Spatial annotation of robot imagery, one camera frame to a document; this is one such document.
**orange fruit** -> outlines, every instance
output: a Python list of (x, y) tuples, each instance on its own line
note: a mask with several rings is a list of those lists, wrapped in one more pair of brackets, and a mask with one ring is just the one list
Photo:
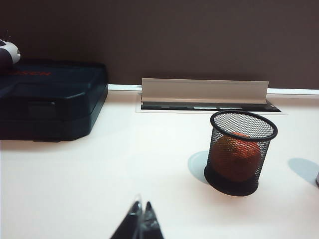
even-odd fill
[[(233, 134), (249, 137), (237, 132)], [(233, 182), (243, 182), (254, 176), (260, 161), (261, 153), (257, 142), (227, 135), (222, 136), (211, 150), (212, 169)]]

